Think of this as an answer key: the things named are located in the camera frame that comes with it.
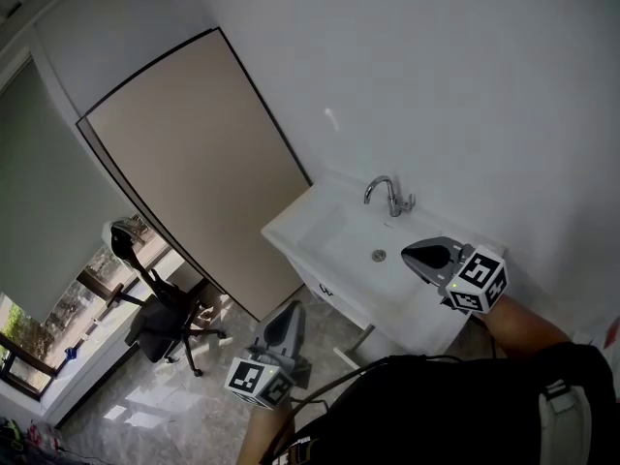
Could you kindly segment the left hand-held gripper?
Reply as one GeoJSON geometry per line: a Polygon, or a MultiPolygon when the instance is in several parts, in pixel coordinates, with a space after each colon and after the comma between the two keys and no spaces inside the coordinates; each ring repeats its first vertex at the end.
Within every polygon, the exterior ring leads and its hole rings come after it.
{"type": "Polygon", "coordinates": [[[295,300],[273,310],[256,327],[250,351],[235,357],[225,388],[251,405],[276,409],[294,387],[307,388],[309,361],[298,356],[304,341],[304,307],[295,300]]]}

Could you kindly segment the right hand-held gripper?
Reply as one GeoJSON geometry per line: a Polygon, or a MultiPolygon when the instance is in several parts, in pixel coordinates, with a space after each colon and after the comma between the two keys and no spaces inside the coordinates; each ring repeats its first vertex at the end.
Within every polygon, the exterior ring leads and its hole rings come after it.
{"type": "Polygon", "coordinates": [[[408,245],[401,257],[425,283],[447,285],[442,303],[463,313],[489,313],[508,286],[504,259],[483,245],[474,250],[471,244],[437,236],[408,245]],[[426,263],[445,264],[433,267],[426,263]]]}

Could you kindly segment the person's right forearm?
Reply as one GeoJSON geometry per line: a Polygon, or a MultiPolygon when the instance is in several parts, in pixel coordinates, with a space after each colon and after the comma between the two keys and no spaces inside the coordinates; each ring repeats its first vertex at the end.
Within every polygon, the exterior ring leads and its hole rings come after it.
{"type": "Polygon", "coordinates": [[[509,358],[527,359],[546,348],[571,341],[559,327],[507,294],[480,317],[509,358]]]}

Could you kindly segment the person's left forearm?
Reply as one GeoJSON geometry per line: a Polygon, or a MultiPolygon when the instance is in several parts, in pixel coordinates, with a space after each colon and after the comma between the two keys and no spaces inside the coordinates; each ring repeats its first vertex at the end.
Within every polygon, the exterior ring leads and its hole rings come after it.
{"type": "Polygon", "coordinates": [[[236,465],[260,465],[264,453],[283,427],[292,410],[293,405],[289,398],[286,398],[274,410],[254,407],[250,414],[236,465]]]}

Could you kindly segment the chrome faucet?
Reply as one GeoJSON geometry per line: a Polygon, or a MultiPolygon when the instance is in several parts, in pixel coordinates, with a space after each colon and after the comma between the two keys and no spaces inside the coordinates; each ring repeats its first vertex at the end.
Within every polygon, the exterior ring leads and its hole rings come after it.
{"type": "Polygon", "coordinates": [[[410,213],[415,204],[416,197],[414,194],[410,194],[406,200],[396,191],[395,185],[392,179],[387,175],[379,175],[374,178],[365,188],[363,194],[363,203],[369,204],[372,193],[381,184],[387,185],[387,205],[388,212],[391,217],[398,217],[403,212],[410,213]]]}

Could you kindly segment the white ceramic sink top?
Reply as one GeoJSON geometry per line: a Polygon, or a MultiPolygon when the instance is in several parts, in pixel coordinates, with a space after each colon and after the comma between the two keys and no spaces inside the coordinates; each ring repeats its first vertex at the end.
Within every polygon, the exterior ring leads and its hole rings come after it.
{"type": "Polygon", "coordinates": [[[485,245],[498,255],[506,248],[419,205],[391,217],[386,187],[364,204],[365,187],[331,174],[267,224],[263,236],[286,258],[332,273],[390,341],[412,354],[440,355],[468,317],[443,304],[436,287],[404,264],[402,249],[437,236],[485,245]]]}

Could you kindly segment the black chest pack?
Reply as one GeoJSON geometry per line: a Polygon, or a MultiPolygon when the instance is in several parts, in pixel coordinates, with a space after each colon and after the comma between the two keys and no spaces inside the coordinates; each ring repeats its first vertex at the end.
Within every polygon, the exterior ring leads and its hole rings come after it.
{"type": "Polygon", "coordinates": [[[298,439],[280,456],[279,465],[308,465],[312,461],[313,444],[314,440],[310,437],[298,439]]]}

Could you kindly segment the black office chair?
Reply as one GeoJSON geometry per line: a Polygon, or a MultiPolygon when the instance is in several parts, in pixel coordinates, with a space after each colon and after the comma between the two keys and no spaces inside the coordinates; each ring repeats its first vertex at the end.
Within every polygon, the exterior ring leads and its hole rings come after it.
{"type": "Polygon", "coordinates": [[[196,377],[201,377],[202,371],[195,365],[190,340],[209,335],[223,340],[227,337],[226,332],[215,328],[193,328],[201,308],[199,300],[162,279],[155,269],[146,269],[136,251],[133,257],[121,262],[129,266],[150,290],[145,300],[122,291],[113,293],[109,299],[111,302],[129,302],[139,308],[125,343],[130,347],[139,346],[152,362],[163,359],[168,363],[175,362],[172,352],[178,345],[183,345],[190,369],[196,377]]]}

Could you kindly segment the person's black shirt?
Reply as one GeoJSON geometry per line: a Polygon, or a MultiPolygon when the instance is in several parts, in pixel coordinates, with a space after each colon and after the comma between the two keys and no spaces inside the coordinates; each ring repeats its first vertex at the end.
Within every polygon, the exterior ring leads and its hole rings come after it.
{"type": "Polygon", "coordinates": [[[611,370],[596,348],[574,343],[523,361],[399,356],[360,376],[262,465],[279,465],[304,437],[314,440],[308,465],[540,465],[541,406],[572,389],[591,411],[584,465],[620,465],[611,370]]]}

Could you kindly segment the beige leaning board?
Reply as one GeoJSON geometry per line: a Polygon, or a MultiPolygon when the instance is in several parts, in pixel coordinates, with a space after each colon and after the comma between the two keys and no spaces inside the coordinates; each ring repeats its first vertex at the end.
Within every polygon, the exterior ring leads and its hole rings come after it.
{"type": "Polygon", "coordinates": [[[222,30],[158,57],[77,126],[148,225],[253,318],[301,287],[263,229],[311,182],[222,30]]]}

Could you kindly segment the white garment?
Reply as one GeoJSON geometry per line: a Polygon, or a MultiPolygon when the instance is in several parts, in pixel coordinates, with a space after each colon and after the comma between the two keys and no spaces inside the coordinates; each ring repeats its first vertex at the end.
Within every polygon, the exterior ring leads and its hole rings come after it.
{"type": "Polygon", "coordinates": [[[140,224],[128,217],[108,221],[103,226],[102,239],[121,261],[135,255],[134,245],[145,244],[140,236],[140,224]]]}

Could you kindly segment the large glass window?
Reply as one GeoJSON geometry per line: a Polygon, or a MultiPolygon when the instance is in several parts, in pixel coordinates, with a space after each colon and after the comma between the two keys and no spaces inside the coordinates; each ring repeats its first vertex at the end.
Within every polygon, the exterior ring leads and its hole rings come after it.
{"type": "Polygon", "coordinates": [[[103,246],[42,322],[0,293],[0,381],[39,400],[69,362],[65,350],[78,351],[117,305],[112,294],[139,281],[103,246]]]}

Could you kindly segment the wide grey roller blind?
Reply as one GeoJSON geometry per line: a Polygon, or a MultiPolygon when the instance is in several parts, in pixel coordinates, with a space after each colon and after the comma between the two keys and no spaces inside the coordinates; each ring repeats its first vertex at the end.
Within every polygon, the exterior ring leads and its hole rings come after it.
{"type": "Polygon", "coordinates": [[[28,61],[0,93],[0,293],[42,322],[133,208],[28,61]]]}

